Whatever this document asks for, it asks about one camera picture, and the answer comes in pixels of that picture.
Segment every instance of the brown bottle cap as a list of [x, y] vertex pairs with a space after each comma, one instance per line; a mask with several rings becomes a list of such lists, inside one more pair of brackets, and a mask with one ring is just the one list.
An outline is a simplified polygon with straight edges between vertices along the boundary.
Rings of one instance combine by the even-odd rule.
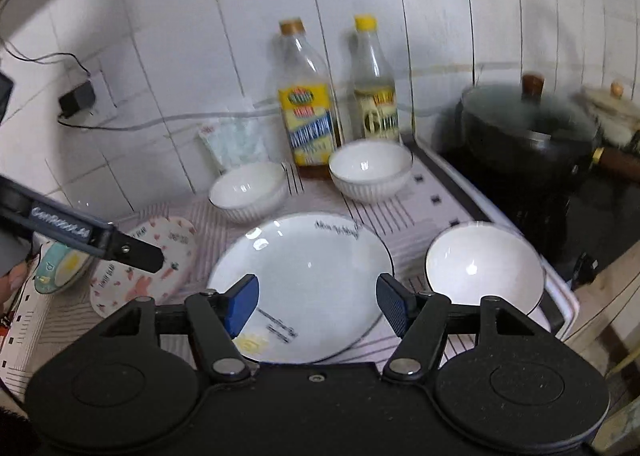
[[293, 35], [294, 33], [305, 33], [305, 25], [302, 19], [286, 19], [280, 22], [280, 31], [282, 35]]
[[545, 86], [545, 78], [539, 73], [525, 73], [522, 76], [522, 94], [529, 97], [539, 97]]
[[619, 82], [613, 81], [611, 83], [611, 96], [615, 99], [621, 99], [623, 93], [625, 92], [625, 87]]

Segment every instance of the cooking oil bottle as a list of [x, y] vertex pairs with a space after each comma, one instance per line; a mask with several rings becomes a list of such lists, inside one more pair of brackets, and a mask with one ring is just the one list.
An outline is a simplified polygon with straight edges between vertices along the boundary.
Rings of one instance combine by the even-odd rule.
[[278, 94], [293, 157], [303, 178], [328, 178], [339, 136], [328, 70], [306, 41], [300, 19], [281, 21], [280, 31], [284, 49]]
[[365, 138], [400, 140], [396, 81], [378, 40], [378, 22], [364, 14], [355, 17], [358, 47], [353, 59], [357, 113]]

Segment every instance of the pink patterned plate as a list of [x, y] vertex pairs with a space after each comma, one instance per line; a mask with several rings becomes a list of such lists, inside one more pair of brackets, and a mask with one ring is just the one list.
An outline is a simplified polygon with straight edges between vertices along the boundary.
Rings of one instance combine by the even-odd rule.
[[196, 230], [184, 218], [152, 218], [127, 232], [129, 236], [157, 245], [164, 264], [156, 274], [115, 261], [101, 261], [91, 278], [91, 305], [108, 317], [139, 296], [151, 296], [162, 304], [174, 294], [191, 271], [196, 258]]

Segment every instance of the wall outlet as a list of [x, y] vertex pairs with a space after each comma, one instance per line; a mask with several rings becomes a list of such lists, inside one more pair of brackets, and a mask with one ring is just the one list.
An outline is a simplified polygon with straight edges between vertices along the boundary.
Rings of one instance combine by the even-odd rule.
[[94, 128], [101, 126], [105, 122], [113, 120], [118, 115], [118, 109], [111, 99], [107, 83], [104, 81], [102, 72], [98, 71], [91, 75], [91, 84], [95, 92], [95, 104], [91, 109], [82, 110], [71, 118], [67, 118], [65, 123], [72, 126], [87, 126]]

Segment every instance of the black pot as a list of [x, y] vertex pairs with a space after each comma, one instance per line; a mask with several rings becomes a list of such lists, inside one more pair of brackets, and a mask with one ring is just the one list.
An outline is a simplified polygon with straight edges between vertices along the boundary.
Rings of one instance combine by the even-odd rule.
[[569, 100], [543, 95], [543, 84], [541, 76], [528, 74], [522, 87], [488, 84], [466, 91], [460, 104], [469, 151], [488, 168], [537, 188], [576, 184], [598, 162], [640, 181], [640, 160], [600, 147], [593, 118]]

